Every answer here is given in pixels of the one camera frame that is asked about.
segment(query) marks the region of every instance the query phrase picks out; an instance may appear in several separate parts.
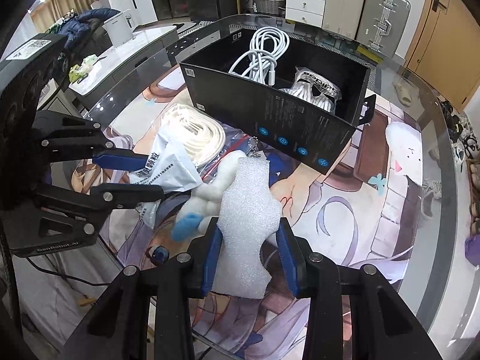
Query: wooden door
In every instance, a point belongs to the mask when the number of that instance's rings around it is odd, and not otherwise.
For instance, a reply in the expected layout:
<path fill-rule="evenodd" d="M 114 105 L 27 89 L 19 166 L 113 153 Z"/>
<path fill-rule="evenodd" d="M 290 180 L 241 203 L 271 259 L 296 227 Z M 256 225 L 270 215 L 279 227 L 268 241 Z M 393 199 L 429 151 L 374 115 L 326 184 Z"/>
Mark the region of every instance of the wooden door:
<path fill-rule="evenodd" d="M 480 80 L 480 26 L 461 0 L 431 0 L 408 68 L 462 110 Z"/>

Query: blue jacket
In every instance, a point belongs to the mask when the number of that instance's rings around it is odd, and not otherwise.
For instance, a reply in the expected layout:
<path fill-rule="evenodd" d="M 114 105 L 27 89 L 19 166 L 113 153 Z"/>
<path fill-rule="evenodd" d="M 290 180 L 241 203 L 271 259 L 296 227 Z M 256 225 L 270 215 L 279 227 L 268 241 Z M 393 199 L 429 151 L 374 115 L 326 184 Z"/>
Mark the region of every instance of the blue jacket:
<path fill-rule="evenodd" d="M 98 8 L 83 12 L 64 22 L 58 33 L 68 37 L 65 48 L 72 50 L 83 38 L 89 35 L 90 25 L 87 22 L 88 20 L 99 19 L 103 23 L 118 13 L 120 13 L 120 11 L 116 9 Z"/>

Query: anime illustration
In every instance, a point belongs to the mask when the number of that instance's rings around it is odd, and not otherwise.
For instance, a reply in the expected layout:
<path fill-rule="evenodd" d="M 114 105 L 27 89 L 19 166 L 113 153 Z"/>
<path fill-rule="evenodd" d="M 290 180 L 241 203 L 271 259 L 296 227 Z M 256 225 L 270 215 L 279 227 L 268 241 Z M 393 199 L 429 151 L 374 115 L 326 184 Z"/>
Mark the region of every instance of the anime illustration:
<path fill-rule="evenodd" d="M 117 147 L 149 154 L 158 130 L 155 121 L 165 107 L 167 103 L 151 102 L 140 95 L 105 134 Z M 231 129 L 226 135 L 223 154 L 251 149 L 241 131 Z M 254 151 L 270 163 L 270 191 L 281 203 L 283 216 L 296 236 L 306 238 L 314 251 L 337 264 L 377 266 L 398 290 L 421 205 L 422 142 L 409 115 L 377 96 L 373 120 L 357 127 L 327 175 L 261 142 Z M 205 182 L 213 179 L 216 165 L 200 170 Z M 124 172 L 102 170 L 91 161 L 82 163 L 73 176 L 75 190 L 84 193 L 105 181 L 129 182 Z M 188 248 L 190 239 L 176 242 L 170 237 L 175 216 L 188 198 L 173 195 L 160 204 L 154 228 L 146 226 L 136 210 L 115 210 L 100 235 L 123 264 L 150 268 L 152 263 L 145 253 L 151 245 L 164 246 L 170 256 Z M 205 299 L 191 299 L 193 330 L 245 360 L 300 360 L 310 301 L 297 300 L 288 290 L 274 238 L 264 242 L 260 259 L 272 276 L 264 298 L 210 292 Z M 343 322 L 344 359 L 351 359 L 348 296 L 343 297 Z"/>

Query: blue gripper pad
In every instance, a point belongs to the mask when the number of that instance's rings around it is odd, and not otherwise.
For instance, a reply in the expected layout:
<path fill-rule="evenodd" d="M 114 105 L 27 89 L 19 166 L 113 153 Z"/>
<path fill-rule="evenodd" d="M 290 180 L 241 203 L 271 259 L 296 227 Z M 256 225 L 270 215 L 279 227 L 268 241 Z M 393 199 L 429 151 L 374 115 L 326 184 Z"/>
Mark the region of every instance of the blue gripper pad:
<path fill-rule="evenodd" d="M 222 241 L 222 232 L 220 231 L 218 226 L 215 225 L 212 242 L 210 243 L 210 247 L 208 248 L 205 265 L 203 266 L 203 281 L 201 287 L 203 297 L 205 297 L 208 291 L 212 289 L 213 279 L 215 277 L 215 271 L 217 269 L 218 256 L 220 254 Z"/>
<path fill-rule="evenodd" d="M 278 253 L 280 254 L 280 261 L 282 262 L 283 273 L 285 275 L 286 284 L 289 287 L 289 290 L 297 297 L 300 293 L 299 281 L 298 281 L 298 272 L 297 272 L 297 262 L 295 256 L 292 253 L 289 239 L 285 230 L 285 225 L 283 219 L 280 219 L 280 225 L 278 226 L 277 233 L 275 238 L 277 239 Z"/>
<path fill-rule="evenodd" d="M 148 156 L 125 156 L 117 154 L 101 154 L 94 157 L 92 162 L 102 169 L 126 170 L 134 172 L 145 168 Z"/>

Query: white cartoon face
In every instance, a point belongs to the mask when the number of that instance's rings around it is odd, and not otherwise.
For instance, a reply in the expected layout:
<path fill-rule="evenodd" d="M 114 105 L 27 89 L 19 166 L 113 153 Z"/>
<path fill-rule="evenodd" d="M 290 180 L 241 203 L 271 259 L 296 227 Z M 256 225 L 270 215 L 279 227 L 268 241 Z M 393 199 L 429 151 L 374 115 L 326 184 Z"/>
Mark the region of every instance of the white cartoon face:
<path fill-rule="evenodd" d="M 395 172 L 408 176 L 422 185 L 422 137 L 413 127 L 392 122 L 385 130 L 385 137 L 395 161 Z"/>

